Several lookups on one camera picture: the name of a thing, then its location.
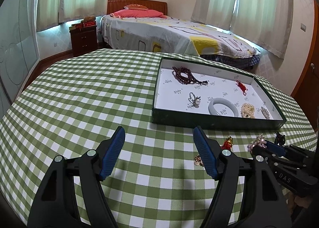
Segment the orange patterned pillow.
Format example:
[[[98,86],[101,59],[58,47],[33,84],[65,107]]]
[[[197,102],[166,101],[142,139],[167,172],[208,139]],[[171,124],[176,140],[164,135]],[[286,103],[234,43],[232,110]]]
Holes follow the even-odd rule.
[[[146,6],[143,6],[143,5],[140,5],[140,4],[129,4],[129,5],[126,5],[124,7],[124,9],[127,9],[127,10],[141,10],[141,11],[147,11],[148,8]]]

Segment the silver rhinestone brooch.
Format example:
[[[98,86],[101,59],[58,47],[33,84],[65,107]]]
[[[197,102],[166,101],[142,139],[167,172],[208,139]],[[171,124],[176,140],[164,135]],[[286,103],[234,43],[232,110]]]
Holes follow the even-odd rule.
[[[265,119],[270,119],[269,111],[266,108],[261,107],[261,112],[262,112],[262,115],[265,117]]]

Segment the wooden headboard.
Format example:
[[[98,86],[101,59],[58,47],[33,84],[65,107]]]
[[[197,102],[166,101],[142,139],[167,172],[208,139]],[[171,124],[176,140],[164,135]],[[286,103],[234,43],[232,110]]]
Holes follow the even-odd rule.
[[[166,2],[153,0],[108,0],[106,14],[111,14],[125,8],[148,8],[168,15],[168,5]]]

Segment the bed with patterned sheet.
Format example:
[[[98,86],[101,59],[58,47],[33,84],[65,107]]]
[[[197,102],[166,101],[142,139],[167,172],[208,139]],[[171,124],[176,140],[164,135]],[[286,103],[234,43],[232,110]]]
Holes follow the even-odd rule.
[[[210,25],[175,18],[115,18],[99,23],[104,42],[113,49],[178,53],[220,62],[238,69],[252,68],[261,52],[247,41]]]

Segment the wall light switch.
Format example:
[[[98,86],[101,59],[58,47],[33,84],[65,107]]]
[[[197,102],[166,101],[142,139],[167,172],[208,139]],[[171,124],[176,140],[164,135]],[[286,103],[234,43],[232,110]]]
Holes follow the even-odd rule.
[[[307,27],[303,23],[301,23],[301,30],[306,31],[306,29]]]

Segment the dark wooden nightstand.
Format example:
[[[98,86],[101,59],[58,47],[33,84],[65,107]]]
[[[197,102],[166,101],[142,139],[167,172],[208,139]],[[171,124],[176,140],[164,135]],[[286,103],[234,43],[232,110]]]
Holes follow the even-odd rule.
[[[71,38],[72,54],[78,57],[97,50],[97,26],[77,28],[69,31]]]

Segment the red gold tassel charm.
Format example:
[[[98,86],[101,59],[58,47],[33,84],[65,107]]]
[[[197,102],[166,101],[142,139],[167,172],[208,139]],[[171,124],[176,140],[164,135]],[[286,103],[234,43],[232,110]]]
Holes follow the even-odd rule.
[[[233,138],[231,136],[229,136],[228,138],[226,138],[226,140],[224,141],[223,145],[221,146],[222,150],[229,150],[231,151],[233,147]]]

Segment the green white jewelry tray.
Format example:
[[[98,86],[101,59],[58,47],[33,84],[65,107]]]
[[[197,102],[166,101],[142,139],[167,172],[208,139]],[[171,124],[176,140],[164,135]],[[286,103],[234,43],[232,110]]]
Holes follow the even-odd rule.
[[[236,85],[241,81],[247,95]],[[213,98],[224,98],[238,109],[238,117],[214,116]],[[262,115],[269,111],[270,119]],[[151,121],[160,125],[226,131],[272,131],[287,121],[282,110],[257,77],[190,60],[163,57],[159,64]]]

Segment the brown wooden door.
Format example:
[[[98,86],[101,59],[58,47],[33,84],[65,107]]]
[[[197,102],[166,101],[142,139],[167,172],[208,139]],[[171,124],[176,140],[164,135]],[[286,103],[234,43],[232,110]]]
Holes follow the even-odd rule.
[[[309,54],[291,96],[304,110],[318,106],[318,3],[314,1],[314,28]]]

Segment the black hair clip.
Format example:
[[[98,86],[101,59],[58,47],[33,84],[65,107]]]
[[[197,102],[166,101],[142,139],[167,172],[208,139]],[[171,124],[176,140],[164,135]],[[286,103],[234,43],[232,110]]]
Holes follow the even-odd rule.
[[[279,146],[284,146],[284,144],[286,143],[286,136],[284,134],[276,132],[274,143]]]

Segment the red boxes on nightstand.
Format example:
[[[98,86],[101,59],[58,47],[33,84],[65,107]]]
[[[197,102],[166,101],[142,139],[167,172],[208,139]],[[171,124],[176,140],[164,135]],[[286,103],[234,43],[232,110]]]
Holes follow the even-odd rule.
[[[80,23],[73,24],[69,27],[69,30],[81,29],[85,27],[91,27],[96,25],[96,18],[94,16],[87,16]]]

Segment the right white curtain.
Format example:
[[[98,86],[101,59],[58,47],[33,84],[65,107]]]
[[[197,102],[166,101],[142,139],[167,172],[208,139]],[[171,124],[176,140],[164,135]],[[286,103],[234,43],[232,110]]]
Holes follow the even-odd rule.
[[[283,59],[293,0],[196,0],[191,21],[230,31]]]

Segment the frosted glass wardrobe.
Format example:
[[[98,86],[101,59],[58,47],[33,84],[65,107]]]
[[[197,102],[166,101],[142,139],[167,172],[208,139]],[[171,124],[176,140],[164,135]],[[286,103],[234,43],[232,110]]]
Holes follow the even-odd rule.
[[[34,11],[34,0],[4,0],[1,5],[1,116],[39,61]]]

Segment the pale jade bangle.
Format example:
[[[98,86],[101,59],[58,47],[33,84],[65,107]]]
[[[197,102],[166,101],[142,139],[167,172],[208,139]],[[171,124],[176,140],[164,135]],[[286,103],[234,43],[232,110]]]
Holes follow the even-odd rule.
[[[208,111],[214,116],[239,116],[237,107],[232,102],[224,98],[213,98],[208,105]]]

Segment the red knot charm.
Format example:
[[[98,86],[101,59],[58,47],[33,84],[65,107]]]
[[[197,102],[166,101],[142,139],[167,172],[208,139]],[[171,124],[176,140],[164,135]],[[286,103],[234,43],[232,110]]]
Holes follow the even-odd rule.
[[[239,89],[242,91],[243,95],[247,95],[248,88],[241,82],[241,81],[236,81],[236,85],[239,87]]]

